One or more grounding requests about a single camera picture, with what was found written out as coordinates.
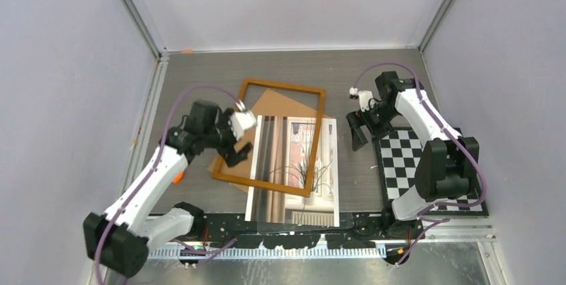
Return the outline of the wooden picture frame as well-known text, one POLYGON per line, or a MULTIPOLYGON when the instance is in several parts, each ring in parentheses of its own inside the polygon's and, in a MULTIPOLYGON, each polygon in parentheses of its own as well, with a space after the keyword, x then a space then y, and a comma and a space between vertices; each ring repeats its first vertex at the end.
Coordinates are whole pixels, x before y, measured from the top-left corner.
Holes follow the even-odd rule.
MULTIPOLYGON (((274 91, 281 89, 287 92, 294 91, 314 95, 318 98, 317 107, 325 107, 326 90, 323 88, 252 78, 244 80, 238 95, 239 99, 243 100, 249 87, 255 86, 274 91)), ((252 161, 252 169, 246 173, 246 177, 295 188, 309 187, 311 193, 314 183, 313 173, 307 175, 304 183, 290 183, 284 173, 284 169, 277 169, 278 166, 285 166, 288 163, 290 130, 292 129, 291 119, 293 117, 296 116, 256 115, 258 125, 251 133, 244 135, 244 141, 251 141, 254 145, 253 155, 250 159, 252 161)), ((316 152, 318 150, 323 119, 319 115, 306 118, 314 120, 314 123, 309 126, 312 132, 310 139, 307 141, 310 147, 310 155, 306 158, 307 168, 312 171, 316 163, 316 152)))

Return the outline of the printed plant window photo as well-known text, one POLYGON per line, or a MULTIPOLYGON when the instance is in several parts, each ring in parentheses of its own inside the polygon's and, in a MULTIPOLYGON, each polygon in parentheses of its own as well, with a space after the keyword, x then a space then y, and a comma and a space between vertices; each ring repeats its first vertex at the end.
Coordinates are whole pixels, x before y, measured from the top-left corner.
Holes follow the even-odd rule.
POLYGON ((289 158, 284 173, 290 183, 304 183, 309 173, 314 183, 309 196, 297 196, 260 188, 249 188, 245 219, 249 222, 281 223, 337 227, 339 222, 338 140, 334 118, 324 118, 311 171, 306 158, 310 155, 307 141, 314 120, 305 117, 291 119, 289 158))

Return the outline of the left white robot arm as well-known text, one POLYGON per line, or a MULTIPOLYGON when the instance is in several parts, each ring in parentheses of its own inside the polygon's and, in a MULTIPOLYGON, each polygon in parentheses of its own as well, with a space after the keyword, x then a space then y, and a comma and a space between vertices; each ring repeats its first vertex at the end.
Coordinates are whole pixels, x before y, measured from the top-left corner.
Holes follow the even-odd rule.
POLYGON ((165 243, 184 236, 189 241, 204 235, 204 212, 180 202, 168 213, 147 218, 167 188, 204 150, 216 150, 230 167, 247 159, 253 145, 236 150, 249 129, 257 125, 255 115, 241 102, 238 110, 225 110, 206 100, 193 102, 179 125, 168 128, 158 147, 129 188, 104 213, 90 213, 83 221, 87 256, 99 265, 131 278, 148 256, 165 243))

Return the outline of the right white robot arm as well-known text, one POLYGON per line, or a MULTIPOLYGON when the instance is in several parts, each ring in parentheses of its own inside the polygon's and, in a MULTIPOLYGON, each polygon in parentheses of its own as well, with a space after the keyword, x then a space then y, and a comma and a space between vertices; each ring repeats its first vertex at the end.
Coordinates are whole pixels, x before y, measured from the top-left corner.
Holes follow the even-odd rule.
POLYGON ((479 143, 464 137, 449 125, 432 105, 418 77, 401 79, 395 71, 385 71, 375 79, 378 98, 354 84, 349 97, 359 108, 347 114, 352 149, 367 143, 362 127, 374 139, 382 139, 394 130, 391 121, 403 116, 415 132, 422 152, 415 171, 414 186, 392 201, 392 213, 381 220, 381 230, 389 238, 399 238, 408 222, 437 206, 449 206, 451 200, 469 194, 473 183, 485 188, 485 175, 479 167, 479 143))

